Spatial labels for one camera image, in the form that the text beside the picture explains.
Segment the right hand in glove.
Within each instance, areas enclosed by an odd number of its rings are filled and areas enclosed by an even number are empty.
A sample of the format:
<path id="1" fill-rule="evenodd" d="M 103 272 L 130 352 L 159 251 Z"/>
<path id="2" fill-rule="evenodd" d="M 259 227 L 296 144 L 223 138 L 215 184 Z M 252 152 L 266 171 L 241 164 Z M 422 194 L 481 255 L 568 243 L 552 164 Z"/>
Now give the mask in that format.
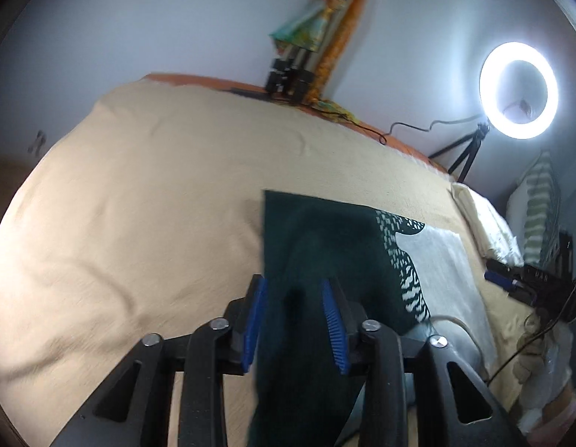
<path id="1" fill-rule="evenodd" d="M 521 385 L 518 429 L 532 446 L 557 446 L 576 421 L 570 367 L 573 334 L 559 322 L 538 337 L 536 319 L 526 319 L 525 333 L 518 340 L 518 360 L 512 366 Z"/>

